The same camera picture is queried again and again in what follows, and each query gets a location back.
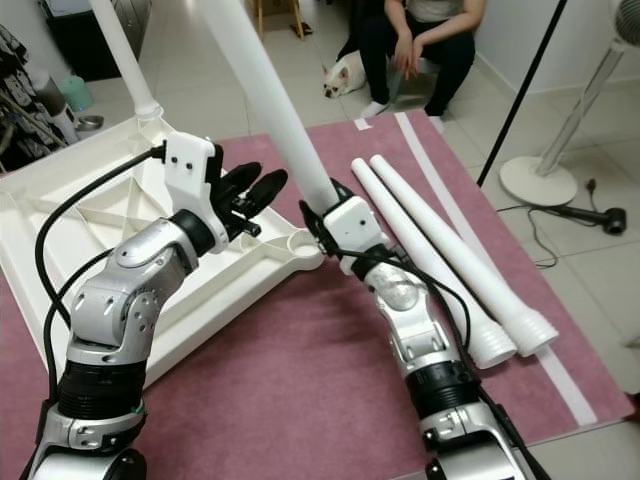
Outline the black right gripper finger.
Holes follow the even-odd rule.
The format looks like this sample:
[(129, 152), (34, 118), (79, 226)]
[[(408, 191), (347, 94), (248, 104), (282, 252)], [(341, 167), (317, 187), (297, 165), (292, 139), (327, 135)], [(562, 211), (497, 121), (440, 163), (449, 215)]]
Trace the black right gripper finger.
[(316, 214), (305, 200), (300, 201), (300, 211), (303, 224), (306, 225), (311, 236), (316, 239), (320, 246), (330, 246), (330, 244), (332, 244), (332, 234), (330, 234), (328, 228), (325, 227), (323, 216)]

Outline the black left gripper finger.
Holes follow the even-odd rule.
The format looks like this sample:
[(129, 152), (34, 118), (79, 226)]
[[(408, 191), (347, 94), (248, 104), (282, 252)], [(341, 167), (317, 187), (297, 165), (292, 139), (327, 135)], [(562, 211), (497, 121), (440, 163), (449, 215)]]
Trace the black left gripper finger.
[(216, 186), (216, 205), (227, 205), (234, 197), (242, 195), (261, 173), (260, 163), (244, 163), (230, 169)]
[(283, 191), (288, 182), (288, 172), (276, 169), (273, 172), (261, 173), (255, 183), (238, 197), (238, 214), (243, 219), (256, 218), (262, 210), (265, 210), (274, 198)]

